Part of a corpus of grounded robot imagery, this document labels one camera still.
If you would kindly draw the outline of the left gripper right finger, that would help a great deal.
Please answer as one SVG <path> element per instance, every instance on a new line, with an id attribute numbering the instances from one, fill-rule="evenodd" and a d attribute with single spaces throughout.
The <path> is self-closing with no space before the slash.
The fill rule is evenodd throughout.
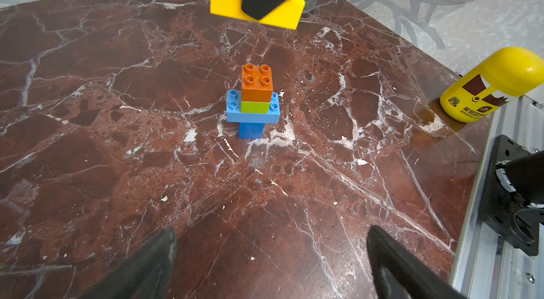
<path id="1" fill-rule="evenodd" d="M 412 253 L 377 225 L 366 246 L 379 298 L 462 298 Z"/>

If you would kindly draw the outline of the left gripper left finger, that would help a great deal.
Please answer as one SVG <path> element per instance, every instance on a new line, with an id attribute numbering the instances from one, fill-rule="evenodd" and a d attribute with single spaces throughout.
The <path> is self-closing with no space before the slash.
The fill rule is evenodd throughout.
<path id="1" fill-rule="evenodd" d="M 177 257 L 177 236 L 164 228 L 81 298 L 166 298 Z"/>

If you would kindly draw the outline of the orange small lego brick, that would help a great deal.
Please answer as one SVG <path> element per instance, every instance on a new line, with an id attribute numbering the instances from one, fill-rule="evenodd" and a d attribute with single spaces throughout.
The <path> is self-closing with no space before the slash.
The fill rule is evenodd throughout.
<path id="1" fill-rule="evenodd" d="M 242 101 L 270 102 L 273 95 L 272 69 L 248 63 L 242 66 Z"/>

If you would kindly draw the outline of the green small lego brick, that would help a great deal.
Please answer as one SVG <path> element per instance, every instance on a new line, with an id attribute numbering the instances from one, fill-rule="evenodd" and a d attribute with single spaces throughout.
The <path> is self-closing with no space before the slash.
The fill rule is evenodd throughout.
<path id="1" fill-rule="evenodd" d="M 247 114 L 267 114 L 270 105 L 270 102 L 242 101 L 241 112 Z"/>

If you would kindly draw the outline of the light blue long lego brick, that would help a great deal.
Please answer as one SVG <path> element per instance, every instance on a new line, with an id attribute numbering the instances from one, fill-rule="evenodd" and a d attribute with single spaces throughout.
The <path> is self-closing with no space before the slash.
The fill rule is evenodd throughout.
<path id="1" fill-rule="evenodd" d="M 272 94 L 268 112 L 263 113 L 244 113 L 242 109 L 242 92 L 231 89 L 226 95 L 226 122 L 230 123 L 278 123 L 281 108 L 279 96 Z"/>

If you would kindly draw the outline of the dark blue small lego brick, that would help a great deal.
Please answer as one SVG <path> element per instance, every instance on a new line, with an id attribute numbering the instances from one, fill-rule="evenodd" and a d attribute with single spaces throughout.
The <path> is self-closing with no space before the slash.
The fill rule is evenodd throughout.
<path id="1" fill-rule="evenodd" d="M 265 123 L 240 123 L 239 138 L 247 140 L 261 139 L 264 127 Z"/>

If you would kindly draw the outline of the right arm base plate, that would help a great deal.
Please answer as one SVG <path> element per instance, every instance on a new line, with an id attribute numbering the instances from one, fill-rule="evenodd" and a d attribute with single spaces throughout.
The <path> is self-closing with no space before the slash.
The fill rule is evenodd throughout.
<path id="1" fill-rule="evenodd" d="M 483 190 L 483 221 L 528 256 L 539 254 L 543 224 L 543 152 L 530 153 L 505 135 L 494 140 Z"/>

